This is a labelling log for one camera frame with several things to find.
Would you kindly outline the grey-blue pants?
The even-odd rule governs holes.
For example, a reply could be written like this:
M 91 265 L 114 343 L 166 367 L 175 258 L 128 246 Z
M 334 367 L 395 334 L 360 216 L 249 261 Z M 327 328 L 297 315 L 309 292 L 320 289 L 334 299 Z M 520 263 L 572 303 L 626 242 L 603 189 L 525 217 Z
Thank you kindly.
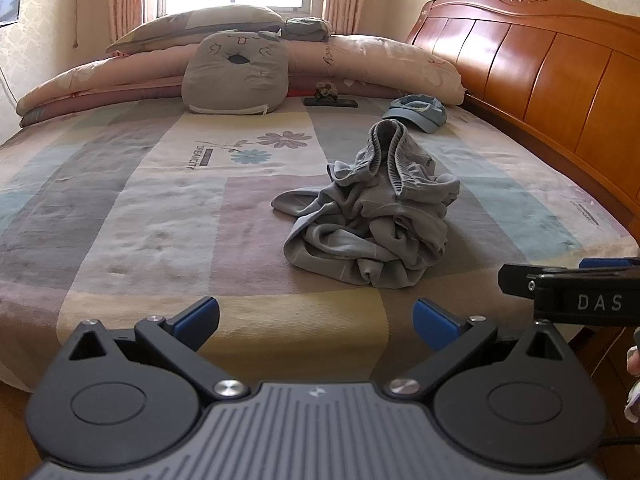
M 460 181 L 439 174 L 401 122 L 374 124 L 355 160 L 331 162 L 328 175 L 325 186 L 289 190 L 271 203 L 295 220 L 283 243 L 292 266 L 351 285 L 400 289 L 445 255 L 445 217 Z

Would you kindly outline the patchwork bed sheet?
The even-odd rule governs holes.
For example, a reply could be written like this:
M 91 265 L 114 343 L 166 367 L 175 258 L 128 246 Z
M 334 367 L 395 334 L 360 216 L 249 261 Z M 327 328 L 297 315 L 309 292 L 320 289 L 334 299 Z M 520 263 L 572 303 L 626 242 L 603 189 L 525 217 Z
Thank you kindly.
M 411 323 L 426 297 L 522 328 L 506 263 L 576 266 L 635 256 L 632 235 L 577 184 L 491 125 L 451 107 L 416 142 L 460 179 L 444 258 L 416 286 L 355 287 L 291 266 L 282 192 L 328 182 L 386 102 L 262 116 L 204 116 L 178 99 L 97 107 L 28 127 L 1 149 L 1 378 L 34 388 L 86 318 L 129 328 L 204 296 L 221 319 L 201 355 L 247 382 L 385 382 L 427 356 Z

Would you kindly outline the wooden headboard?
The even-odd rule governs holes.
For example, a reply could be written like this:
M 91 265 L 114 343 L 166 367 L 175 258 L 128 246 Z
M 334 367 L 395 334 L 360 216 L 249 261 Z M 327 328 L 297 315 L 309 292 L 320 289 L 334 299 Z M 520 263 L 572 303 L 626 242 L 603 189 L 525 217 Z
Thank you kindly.
M 431 0 L 407 37 L 454 63 L 464 107 L 639 233 L 639 20 L 582 0 Z

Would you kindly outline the blue baseball cap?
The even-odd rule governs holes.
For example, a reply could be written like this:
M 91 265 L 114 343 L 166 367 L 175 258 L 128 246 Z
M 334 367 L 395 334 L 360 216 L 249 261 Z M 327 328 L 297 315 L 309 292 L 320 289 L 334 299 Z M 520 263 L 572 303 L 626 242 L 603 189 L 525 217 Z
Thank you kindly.
M 424 133 L 433 134 L 446 124 L 447 111 L 434 96 L 408 94 L 390 102 L 383 118 L 410 122 Z

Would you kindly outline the pink folded quilt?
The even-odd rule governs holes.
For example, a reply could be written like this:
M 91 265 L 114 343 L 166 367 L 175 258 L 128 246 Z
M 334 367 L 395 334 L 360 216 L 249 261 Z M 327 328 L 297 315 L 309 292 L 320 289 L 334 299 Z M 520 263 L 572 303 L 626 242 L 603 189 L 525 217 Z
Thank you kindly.
M 329 81 L 343 94 L 391 99 L 428 94 L 447 105 L 463 102 L 456 66 L 427 50 L 373 36 L 333 35 L 325 42 L 287 41 L 290 93 L 310 96 Z M 21 126 L 92 108 L 176 98 L 196 44 L 90 62 L 33 88 L 17 103 Z

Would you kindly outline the black phone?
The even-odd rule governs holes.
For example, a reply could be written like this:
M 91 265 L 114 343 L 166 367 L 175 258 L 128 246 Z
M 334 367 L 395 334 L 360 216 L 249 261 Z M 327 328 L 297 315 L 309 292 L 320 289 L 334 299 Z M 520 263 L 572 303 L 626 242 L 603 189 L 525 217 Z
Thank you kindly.
M 303 103 L 306 107 L 344 107 L 344 108 L 356 108 L 358 102 L 353 99 L 315 99 L 311 96 L 309 98 L 303 98 Z

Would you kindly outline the folded grey-green cloth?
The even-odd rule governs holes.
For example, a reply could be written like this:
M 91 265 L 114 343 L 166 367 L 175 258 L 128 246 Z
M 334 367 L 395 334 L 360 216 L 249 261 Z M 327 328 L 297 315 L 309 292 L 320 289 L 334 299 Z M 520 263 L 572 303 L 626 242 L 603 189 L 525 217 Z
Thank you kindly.
M 331 25 L 315 16 L 288 18 L 281 28 L 281 37 L 290 41 L 326 41 L 332 34 Z

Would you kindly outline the grey cat face cushion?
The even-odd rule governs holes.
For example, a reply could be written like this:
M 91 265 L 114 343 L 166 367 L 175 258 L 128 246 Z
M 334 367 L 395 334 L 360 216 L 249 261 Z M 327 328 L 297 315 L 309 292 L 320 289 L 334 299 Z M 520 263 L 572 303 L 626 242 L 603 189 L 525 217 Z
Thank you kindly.
M 215 32 L 198 45 L 181 96 L 193 113 L 267 114 L 288 94 L 288 49 L 274 32 Z

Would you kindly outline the grey patterned pillow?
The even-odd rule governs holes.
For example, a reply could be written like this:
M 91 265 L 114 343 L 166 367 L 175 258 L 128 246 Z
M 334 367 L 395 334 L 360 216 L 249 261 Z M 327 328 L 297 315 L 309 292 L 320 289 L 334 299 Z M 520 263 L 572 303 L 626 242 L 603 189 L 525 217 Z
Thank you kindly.
M 113 42 L 105 52 L 130 55 L 199 44 L 214 32 L 278 32 L 284 24 L 280 14 L 261 6 L 228 4 L 178 14 L 165 15 L 142 24 Z

